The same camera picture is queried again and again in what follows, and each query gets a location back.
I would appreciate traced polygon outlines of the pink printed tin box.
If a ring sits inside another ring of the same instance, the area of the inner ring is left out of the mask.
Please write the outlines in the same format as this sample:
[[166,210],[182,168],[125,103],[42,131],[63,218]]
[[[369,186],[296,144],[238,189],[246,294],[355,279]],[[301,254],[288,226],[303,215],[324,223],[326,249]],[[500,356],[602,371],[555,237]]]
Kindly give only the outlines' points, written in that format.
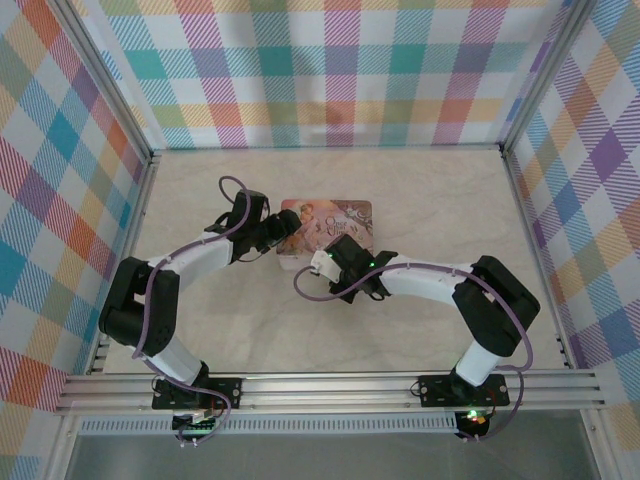
[[297,271],[309,264],[317,250],[324,250],[342,234],[373,251],[372,205],[366,200],[285,199],[282,209],[296,213],[301,227],[277,249],[280,266]]

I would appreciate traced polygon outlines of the right electronics board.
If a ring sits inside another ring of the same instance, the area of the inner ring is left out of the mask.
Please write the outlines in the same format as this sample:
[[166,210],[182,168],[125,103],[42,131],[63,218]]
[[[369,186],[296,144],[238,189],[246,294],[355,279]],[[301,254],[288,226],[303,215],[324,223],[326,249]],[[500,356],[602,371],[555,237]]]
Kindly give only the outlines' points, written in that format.
[[485,435],[490,426],[491,414],[487,411],[469,410],[456,414],[457,428],[467,435]]

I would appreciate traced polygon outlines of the electronics board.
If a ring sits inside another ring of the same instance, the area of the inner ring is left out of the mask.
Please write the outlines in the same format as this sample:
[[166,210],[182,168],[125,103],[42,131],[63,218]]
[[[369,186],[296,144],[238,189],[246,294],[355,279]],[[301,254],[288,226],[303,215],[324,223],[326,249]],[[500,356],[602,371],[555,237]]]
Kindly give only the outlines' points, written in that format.
[[485,435],[490,426],[491,414],[487,411],[469,410],[456,414],[457,428],[467,435]]
[[202,437],[210,433],[221,419],[221,414],[187,414],[174,415],[171,429],[176,435],[184,438]]

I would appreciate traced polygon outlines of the left electronics board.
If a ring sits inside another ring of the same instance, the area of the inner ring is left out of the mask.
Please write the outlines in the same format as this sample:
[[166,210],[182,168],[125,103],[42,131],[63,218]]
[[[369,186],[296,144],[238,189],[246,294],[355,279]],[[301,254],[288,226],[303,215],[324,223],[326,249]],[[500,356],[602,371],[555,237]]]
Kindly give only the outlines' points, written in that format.
[[202,437],[210,433],[221,419],[221,414],[187,414],[174,415],[171,429],[176,435],[184,438]]

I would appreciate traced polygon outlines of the aluminium frame side rail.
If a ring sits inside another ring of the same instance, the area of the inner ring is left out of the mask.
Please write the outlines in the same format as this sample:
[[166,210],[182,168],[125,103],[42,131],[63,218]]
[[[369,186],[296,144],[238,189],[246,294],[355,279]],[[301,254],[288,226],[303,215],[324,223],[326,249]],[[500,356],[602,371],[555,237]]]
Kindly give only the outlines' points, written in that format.
[[[119,253],[119,256],[117,257],[112,275],[109,279],[109,285],[105,292],[104,302],[108,297],[120,262],[125,258],[131,256],[135,252],[161,158],[162,154],[160,152],[154,152],[143,168],[139,184],[138,196],[127,224],[126,235],[124,237],[121,251]],[[96,323],[96,328],[94,331],[92,343],[90,345],[89,354],[82,370],[82,373],[84,375],[101,373],[103,371],[103,368],[97,367],[96,364],[102,357],[105,357],[105,354],[99,354],[98,351],[102,348],[103,345],[107,345],[108,343],[109,341],[106,340],[105,335],[99,329],[99,323]]]

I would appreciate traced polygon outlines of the aluminium mounting rail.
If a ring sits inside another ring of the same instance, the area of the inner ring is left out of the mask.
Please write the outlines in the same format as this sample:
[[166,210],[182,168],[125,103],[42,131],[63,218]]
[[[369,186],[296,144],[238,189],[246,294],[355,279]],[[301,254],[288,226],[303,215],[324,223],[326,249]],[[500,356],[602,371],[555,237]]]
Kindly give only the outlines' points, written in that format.
[[[343,414],[429,411],[601,409],[606,404],[590,370],[530,370],[503,373],[510,404],[493,407],[421,406],[418,377],[435,372],[226,373],[240,378],[242,394],[236,413]],[[59,415],[150,414],[153,374],[96,374],[70,377],[57,402]]]

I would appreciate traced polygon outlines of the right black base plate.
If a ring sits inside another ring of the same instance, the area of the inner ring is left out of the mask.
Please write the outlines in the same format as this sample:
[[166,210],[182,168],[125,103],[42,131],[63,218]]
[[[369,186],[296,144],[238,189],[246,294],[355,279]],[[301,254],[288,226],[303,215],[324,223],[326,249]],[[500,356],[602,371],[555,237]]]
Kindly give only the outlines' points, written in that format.
[[480,386],[467,383],[453,372],[422,375],[418,377],[418,395],[424,408],[502,407],[510,404],[505,377],[500,374],[490,374]]

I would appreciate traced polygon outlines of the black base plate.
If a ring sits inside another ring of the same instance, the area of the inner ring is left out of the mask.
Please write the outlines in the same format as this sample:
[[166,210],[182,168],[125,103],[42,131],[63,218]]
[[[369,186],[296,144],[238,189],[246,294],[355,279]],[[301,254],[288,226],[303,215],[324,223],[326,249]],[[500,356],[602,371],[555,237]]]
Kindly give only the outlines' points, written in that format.
[[424,408],[502,407],[510,404],[505,377],[500,374],[490,374],[480,386],[467,383],[453,372],[422,375],[418,377],[418,395]]
[[224,395],[231,403],[233,409],[240,406],[242,394],[242,381],[240,378],[208,377],[205,378],[199,389],[205,392],[194,391],[179,387],[167,380],[157,379],[152,383],[154,392],[151,408],[153,410],[222,410],[226,407],[225,401],[219,396],[210,394],[210,391]]

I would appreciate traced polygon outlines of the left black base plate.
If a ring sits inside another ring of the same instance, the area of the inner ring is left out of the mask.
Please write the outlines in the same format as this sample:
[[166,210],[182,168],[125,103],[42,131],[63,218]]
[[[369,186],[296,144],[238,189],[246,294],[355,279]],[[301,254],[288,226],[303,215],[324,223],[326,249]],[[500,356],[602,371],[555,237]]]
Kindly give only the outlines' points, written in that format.
[[240,406],[242,394],[242,381],[240,378],[208,377],[205,378],[199,389],[205,392],[194,391],[179,387],[167,380],[157,379],[152,383],[154,392],[151,408],[153,410],[222,410],[226,407],[225,401],[219,396],[210,394],[210,391],[224,395],[231,403],[233,409]]

